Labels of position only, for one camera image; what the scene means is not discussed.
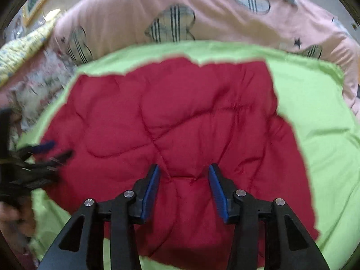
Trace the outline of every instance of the metal bolt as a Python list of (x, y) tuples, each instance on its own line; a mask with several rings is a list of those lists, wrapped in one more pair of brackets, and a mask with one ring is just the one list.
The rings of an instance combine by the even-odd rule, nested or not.
[(237, 196), (239, 196), (239, 197), (244, 197), (246, 195), (246, 191), (245, 190), (236, 190), (235, 194), (237, 194)]
[(284, 199), (281, 199), (281, 198), (277, 198), (277, 199), (275, 200), (275, 203), (276, 203), (277, 205), (279, 205), (279, 206), (285, 205)]
[(125, 198), (131, 198), (132, 196), (134, 196), (134, 192), (129, 190), (129, 191), (125, 191), (124, 192), (124, 197)]
[(84, 205), (86, 207), (90, 207), (94, 204), (94, 200), (93, 199), (87, 199), (85, 202), (84, 202)]

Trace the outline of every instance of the black star print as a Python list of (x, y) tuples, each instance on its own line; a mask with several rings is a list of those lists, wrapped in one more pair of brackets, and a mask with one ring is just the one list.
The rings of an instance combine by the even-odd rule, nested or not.
[(298, 46), (299, 48), (301, 47), (301, 41), (300, 38), (296, 39), (294, 42), (294, 46)]

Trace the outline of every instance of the pink bedding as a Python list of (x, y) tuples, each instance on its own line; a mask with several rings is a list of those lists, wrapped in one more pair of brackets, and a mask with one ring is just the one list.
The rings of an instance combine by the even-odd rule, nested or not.
[(308, 0), (82, 0), (55, 27), (50, 44), (78, 64), (143, 43), (237, 41), (333, 62), (343, 98), (356, 99), (359, 45), (328, 11)]

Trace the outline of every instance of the red garment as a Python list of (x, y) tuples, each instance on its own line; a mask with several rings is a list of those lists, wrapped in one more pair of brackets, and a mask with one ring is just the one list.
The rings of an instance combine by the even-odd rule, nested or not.
[(47, 193), (73, 213), (87, 198), (101, 202), (131, 189), (157, 163), (152, 219), (136, 228), (140, 255), (225, 270), (234, 227), (218, 216), (207, 179), (218, 163), (256, 198), (285, 199), (316, 238), (304, 163), (276, 109), (264, 62), (198, 66), (176, 58), (127, 76), (83, 75), (44, 136), (57, 143), (52, 155), (75, 151)]

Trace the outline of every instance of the yellow patterned fabric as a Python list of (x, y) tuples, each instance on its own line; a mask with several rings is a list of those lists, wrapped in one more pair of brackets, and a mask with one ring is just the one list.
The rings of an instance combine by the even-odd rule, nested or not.
[(44, 45), (55, 22), (56, 19), (53, 19), (26, 37), (12, 40), (0, 49), (0, 87)]

